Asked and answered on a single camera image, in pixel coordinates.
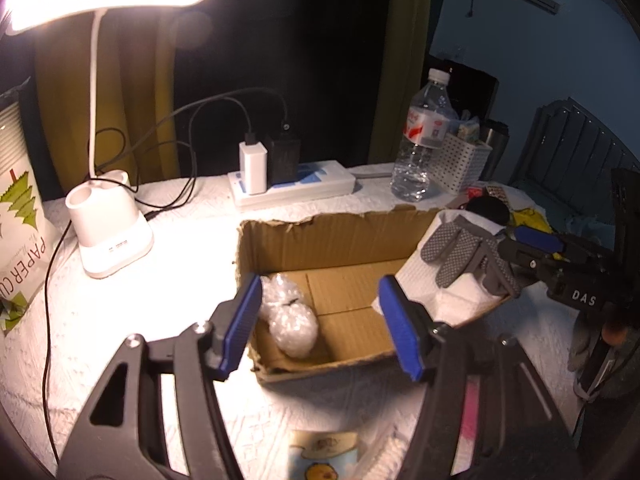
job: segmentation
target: bottle cap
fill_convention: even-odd
[[[442,70],[438,70],[437,68],[429,69],[429,79],[435,81],[436,83],[441,83],[443,85],[449,84],[450,74],[448,72],[443,72]]]

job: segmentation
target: yellow curtain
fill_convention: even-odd
[[[398,151],[409,102],[419,90],[431,0],[389,0],[378,103],[369,162],[388,162]]]
[[[98,44],[97,130],[115,127],[127,148],[173,110],[174,46],[170,10],[112,10],[102,20]],[[35,40],[38,104],[49,151],[65,192],[87,174],[89,124],[89,46],[93,15],[73,16],[42,28]],[[143,152],[162,140],[175,139],[168,121],[133,156],[107,169],[119,168],[141,182],[175,178],[177,150],[165,145]],[[116,132],[97,137],[96,164],[115,156],[122,146]]]

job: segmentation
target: screw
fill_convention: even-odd
[[[193,331],[196,334],[204,334],[209,330],[209,321],[199,321],[193,325]]]
[[[142,337],[138,334],[131,334],[127,337],[127,346],[129,348],[138,348],[142,344]]]

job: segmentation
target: cardboard box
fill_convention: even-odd
[[[378,281],[395,274],[438,210],[398,206],[365,214],[321,214],[297,223],[242,222],[238,280],[283,272],[318,316],[319,336],[302,360],[280,351],[259,320],[249,355],[259,381],[281,381],[394,354],[385,320],[371,308]]]

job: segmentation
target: gray glove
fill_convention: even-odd
[[[440,225],[420,250],[427,263],[443,259],[436,274],[436,285],[447,287],[465,272],[484,270],[482,284],[494,296],[520,295],[511,266],[498,254],[495,237],[486,229],[473,224],[462,215],[453,222]]]
[[[569,348],[567,368],[570,372],[580,372],[584,368],[601,331],[602,322],[591,320],[584,311],[578,314]],[[613,347],[614,365],[598,386],[601,397],[617,399],[640,386],[639,338],[640,332],[629,328],[624,341]]]

